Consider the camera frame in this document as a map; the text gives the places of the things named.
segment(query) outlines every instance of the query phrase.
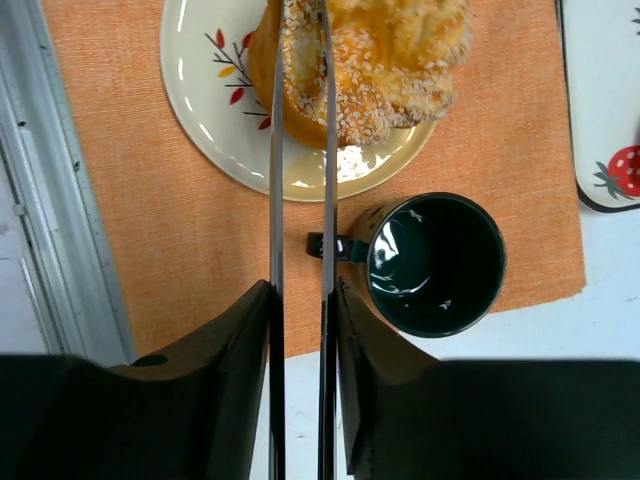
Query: mug rim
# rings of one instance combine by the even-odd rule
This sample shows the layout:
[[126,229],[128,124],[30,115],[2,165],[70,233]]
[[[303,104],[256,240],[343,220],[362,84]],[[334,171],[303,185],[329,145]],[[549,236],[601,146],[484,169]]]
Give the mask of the mug rim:
[[[388,220],[393,215],[395,215],[399,210],[402,210],[403,208],[406,208],[406,207],[408,207],[410,205],[414,205],[416,203],[419,203],[419,202],[421,202],[423,200],[429,200],[429,199],[454,200],[454,201],[457,201],[459,203],[462,203],[463,205],[465,205],[465,206],[467,206],[469,208],[472,208],[477,213],[479,213],[480,216],[482,216],[482,218],[489,224],[489,226],[491,227],[491,230],[495,234],[496,241],[500,245],[500,254],[501,254],[500,256],[501,256],[501,260],[502,260],[502,266],[500,268],[500,281],[498,282],[498,285],[496,286],[496,290],[495,290],[495,293],[493,295],[493,298],[491,299],[491,301],[489,302],[487,307],[481,313],[479,313],[476,316],[476,318],[474,318],[472,321],[470,321],[468,323],[465,323],[461,327],[454,328],[454,329],[451,329],[451,330],[447,330],[445,332],[438,332],[438,333],[418,331],[418,330],[415,330],[415,329],[413,329],[411,327],[406,327],[404,325],[400,325],[395,320],[392,320],[391,318],[388,318],[383,313],[383,311],[380,308],[380,305],[378,304],[378,301],[376,299],[376,295],[374,295],[374,293],[373,293],[373,287],[371,285],[371,274],[370,274],[370,271],[369,271],[369,268],[370,268],[369,258],[371,256],[372,249],[373,249],[373,246],[375,244],[375,239],[378,238],[378,235],[380,234],[380,231],[382,230],[382,227],[384,227],[384,225],[388,222]],[[376,308],[378,309],[378,311],[380,312],[382,317],[387,322],[389,322],[391,325],[396,327],[401,332],[408,333],[409,335],[413,335],[414,337],[420,337],[420,338],[445,338],[445,337],[450,337],[452,335],[455,335],[457,333],[461,333],[461,332],[471,328],[476,323],[478,323],[480,320],[482,320],[484,317],[486,317],[487,314],[491,311],[491,308],[495,305],[496,301],[498,300],[498,297],[500,296],[500,293],[502,292],[502,288],[504,286],[504,280],[505,280],[506,271],[507,271],[507,247],[506,247],[506,243],[504,241],[504,236],[502,235],[502,232],[500,231],[500,228],[498,227],[498,224],[493,219],[493,217],[489,214],[489,212],[487,212],[478,203],[474,202],[470,198],[464,197],[462,195],[458,195],[457,193],[449,193],[449,192],[422,193],[422,194],[415,195],[413,197],[409,197],[409,198],[405,199],[404,201],[402,201],[398,205],[396,205],[393,208],[393,210],[391,210],[389,213],[387,213],[387,215],[385,215],[383,221],[380,222],[380,224],[376,227],[376,230],[375,230],[373,236],[371,237],[371,242],[369,243],[369,248],[367,249],[367,261],[365,262],[365,269],[366,269],[365,273],[366,273],[366,277],[367,277],[367,279],[366,279],[366,281],[367,281],[367,290],[369,291],[369,296],[371,297],[371,300],[373,301],[373,304],[376,306]]]

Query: plate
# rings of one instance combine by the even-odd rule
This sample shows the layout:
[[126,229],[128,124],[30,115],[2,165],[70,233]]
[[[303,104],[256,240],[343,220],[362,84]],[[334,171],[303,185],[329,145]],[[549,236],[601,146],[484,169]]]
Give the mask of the plate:
[[563,0],[574,164],[591,208],[640,207],[640,0]]
[[[202,153],[249,188],[269,192],[271,120],[247,71],[247,47],[266,2],[166,0],[160,61],[178,121]],[[405,167],[429,139],[435,123],[398,129],[384,145],[338,152],[338,197],[364,192]],[[284,144],[284,197],[324,200],[322,150],[292,139]]]

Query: mug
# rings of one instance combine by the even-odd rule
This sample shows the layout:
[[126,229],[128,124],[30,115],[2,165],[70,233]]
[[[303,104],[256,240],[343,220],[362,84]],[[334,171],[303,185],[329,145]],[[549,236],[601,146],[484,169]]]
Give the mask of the mug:
[[[322,233],[307,236],[322,258]],[[506,248],[495,221],[453,193],[425,193],[365,211],[351,235],[337,239],[338,261],[357,264],[382,316],[425,338],[459,333],[484,317],[506,272]]]

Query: bread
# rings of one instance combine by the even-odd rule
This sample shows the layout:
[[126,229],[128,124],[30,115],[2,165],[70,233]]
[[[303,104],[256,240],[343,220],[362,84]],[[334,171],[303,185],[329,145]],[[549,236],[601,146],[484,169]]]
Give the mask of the bread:
[[[453,70],[469,52],[468,0],[328,0],[339,145],[386,141],[393,128],[442,119],[454,100]],[[268,0],[249,45],[249,71],[271,110],[284,13],[284,129],[326,146],[327,78],[321,3]]]

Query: placemat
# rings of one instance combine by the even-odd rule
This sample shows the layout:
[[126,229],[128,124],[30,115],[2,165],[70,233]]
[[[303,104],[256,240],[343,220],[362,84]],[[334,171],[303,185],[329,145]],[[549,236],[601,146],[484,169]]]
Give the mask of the placemat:
[[[43,4],[86,157],[81,168],[145,354],[268,278],[268,198],[209,163],[173,116],[158,58],[162,1]],[[339,203],[339,228],[388,199],[460,193],[496,218],[507,243],[495,310],[574,295],[585,276],[555,1],[472,4],[473,50],[457,71],[451,114],[399,175]],[[305,238],[322,229],[322,214],[322,204],[285,207],[289,356],[319,348],[321,262],[306,256]]]

